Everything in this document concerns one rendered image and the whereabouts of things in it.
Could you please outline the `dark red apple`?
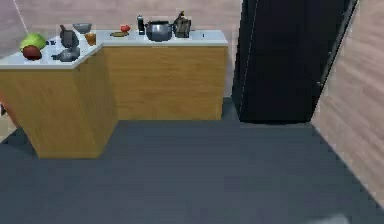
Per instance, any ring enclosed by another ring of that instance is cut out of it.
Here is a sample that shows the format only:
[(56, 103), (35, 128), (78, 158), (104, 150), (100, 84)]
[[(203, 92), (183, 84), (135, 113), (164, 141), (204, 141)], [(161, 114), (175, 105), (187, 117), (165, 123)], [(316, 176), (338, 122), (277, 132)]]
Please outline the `dark red apple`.
[(27, 60), (40, 60), (42, 58), (42, 54), (40, 49), (33, 45), (25, 46), (22, 49), (22, 54)]

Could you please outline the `wooden kitchen counter white top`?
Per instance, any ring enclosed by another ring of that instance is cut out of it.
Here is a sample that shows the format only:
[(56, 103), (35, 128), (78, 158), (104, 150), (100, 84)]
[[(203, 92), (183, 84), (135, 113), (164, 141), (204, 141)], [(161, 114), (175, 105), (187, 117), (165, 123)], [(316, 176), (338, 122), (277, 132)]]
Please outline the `wooden kitchen counter white top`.
[(120, 120), (218, 120), (228, 42), (220, 30), (154, 42), (136, 31), (81, 45), (72, 62), (0, 60), (0, 102), (41, 158), (96, 158)]

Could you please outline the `dark grey kettle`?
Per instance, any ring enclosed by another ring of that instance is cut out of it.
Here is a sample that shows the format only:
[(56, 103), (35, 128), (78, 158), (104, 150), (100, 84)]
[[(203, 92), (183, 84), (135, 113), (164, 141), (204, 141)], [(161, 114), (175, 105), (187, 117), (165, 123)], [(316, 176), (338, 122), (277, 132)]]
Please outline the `dark grey kettle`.
[(64, 25), (61, 25), (60, 28), (61, 44), (65, 48), (77, 47), (79, 45), (79, 40), (75, 32), (73, 30), (66, 29)]

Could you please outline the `green lettuce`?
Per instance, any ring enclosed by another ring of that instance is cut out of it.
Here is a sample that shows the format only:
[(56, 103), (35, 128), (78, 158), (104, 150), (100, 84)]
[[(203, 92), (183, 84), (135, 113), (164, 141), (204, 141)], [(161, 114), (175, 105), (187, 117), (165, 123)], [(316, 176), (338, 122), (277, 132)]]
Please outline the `green lettuce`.
[(19, 49), (23, 50), (26, 46), (35, 46), (43, 49), (46, 46), (46, 39), (39, 33), (28, 33), (21, 41)]

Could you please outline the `dark brown coffee machine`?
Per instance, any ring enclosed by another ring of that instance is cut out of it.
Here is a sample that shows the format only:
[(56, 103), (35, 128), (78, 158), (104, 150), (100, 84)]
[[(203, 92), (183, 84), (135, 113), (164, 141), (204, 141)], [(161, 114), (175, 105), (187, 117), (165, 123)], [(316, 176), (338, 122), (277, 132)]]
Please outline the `dark brown coffee machine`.
[(177, 38), (188, 38), (190, 33), (191, 21), (181, 11), (173, 22), (173, 32)]

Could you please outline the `black fridge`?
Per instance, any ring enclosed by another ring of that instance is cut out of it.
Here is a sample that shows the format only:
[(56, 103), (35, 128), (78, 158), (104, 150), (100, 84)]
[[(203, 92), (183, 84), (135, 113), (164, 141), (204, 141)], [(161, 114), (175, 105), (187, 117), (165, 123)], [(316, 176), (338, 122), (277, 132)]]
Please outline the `black fridge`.
[(243, 0), (232, 86), (239, 120), (311, 120), (358, 0)]

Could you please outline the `grey metal pot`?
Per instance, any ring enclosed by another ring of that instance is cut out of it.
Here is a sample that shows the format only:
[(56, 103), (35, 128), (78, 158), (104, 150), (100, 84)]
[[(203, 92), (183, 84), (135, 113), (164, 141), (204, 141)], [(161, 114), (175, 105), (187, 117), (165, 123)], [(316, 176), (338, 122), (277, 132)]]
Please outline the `grey metal pot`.
[(172, 25), (168, 21), (149, 21), (145, 28), (146, 36), (151, 41), (162, 42), (172, 38)]

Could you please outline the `grey bowl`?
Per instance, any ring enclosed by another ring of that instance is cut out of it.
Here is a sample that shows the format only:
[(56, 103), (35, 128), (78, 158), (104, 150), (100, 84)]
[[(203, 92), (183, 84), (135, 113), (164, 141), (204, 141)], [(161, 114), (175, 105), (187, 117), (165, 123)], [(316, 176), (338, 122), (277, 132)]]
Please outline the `grey bowl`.
[(92, 28), (92, 24), (91, 23), (74, 23), (73, 28), (77, 30), (80, 34), (86, 34), (90, 32)]

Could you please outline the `grey pan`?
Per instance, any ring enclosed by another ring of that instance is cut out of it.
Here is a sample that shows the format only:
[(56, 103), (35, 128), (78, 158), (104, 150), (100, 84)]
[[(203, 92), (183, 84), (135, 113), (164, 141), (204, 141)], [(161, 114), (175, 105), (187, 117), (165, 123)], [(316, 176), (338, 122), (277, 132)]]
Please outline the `grey pan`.
[(80, 56), (80, 48), (72, 47), (66, 48), (62, 52), (57, 55), (52, 55), (53, 60), (59, 60), (61, 62), (72, 62), (79, 58)]

